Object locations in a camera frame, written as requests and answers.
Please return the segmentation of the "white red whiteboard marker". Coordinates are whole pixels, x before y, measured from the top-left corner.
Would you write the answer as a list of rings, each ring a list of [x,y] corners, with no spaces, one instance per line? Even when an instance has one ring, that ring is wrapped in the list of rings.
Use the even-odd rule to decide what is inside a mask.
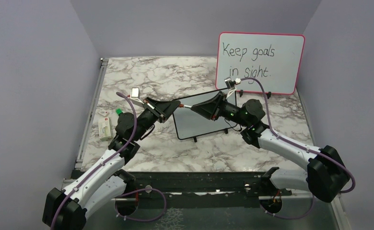
[[[178,107],[179,107],[179,108],[191,109],[192,106],[191,106],[191,105],[186,105],[186,104],[182,104],[182,103],[181,103],[181,104],[178,105]]]

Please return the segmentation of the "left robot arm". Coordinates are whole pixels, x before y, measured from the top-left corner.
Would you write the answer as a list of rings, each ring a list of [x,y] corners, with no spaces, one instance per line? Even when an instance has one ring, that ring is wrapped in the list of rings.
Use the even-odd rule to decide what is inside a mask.
[[[52,230],[81,230],[88,218],[116,196],[134,192],[133,177],[123,167],[135,156],[137,142],[155,122],[164,123],[180,101],[143,100],[144,111],[118,116],[116,135],[102,157],[62,190],[53,188],[46,198],[42,221]]]

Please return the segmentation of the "small black-framed whiteboard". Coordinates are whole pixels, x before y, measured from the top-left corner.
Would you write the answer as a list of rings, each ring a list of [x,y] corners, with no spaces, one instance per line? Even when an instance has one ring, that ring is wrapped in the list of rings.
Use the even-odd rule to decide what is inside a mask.
[[[177,100],[184,105],[194,105],[214,97],[220,90],[199,93],[191,96],[180,97]],[[224,118],[216,121],[208,120],[201,115],[186,109],[178,108],[173,113],[177,138],[179,140],[196,138],[198,136],[225,131],[237,127],[234,122],[226,122]]]

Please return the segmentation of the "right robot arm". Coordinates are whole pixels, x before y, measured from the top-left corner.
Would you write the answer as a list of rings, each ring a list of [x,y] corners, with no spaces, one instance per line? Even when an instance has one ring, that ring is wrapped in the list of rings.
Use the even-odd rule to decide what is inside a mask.
[[[260,182],[261,191],[272,195],[279,189],[311,192],[323,202],[330,203],[351,179],[338,151],[329,145],[310,146],[280,135],[261,120],[266,115],[262,103],[250,99],[241,107],[229,103],[226,94],[217,93],[204,102],[193,105],[191,111],[208,120],[223,117],[244,127],[243,140],[258,149],[272,151],[300,166],[304,171],[276,169]]]

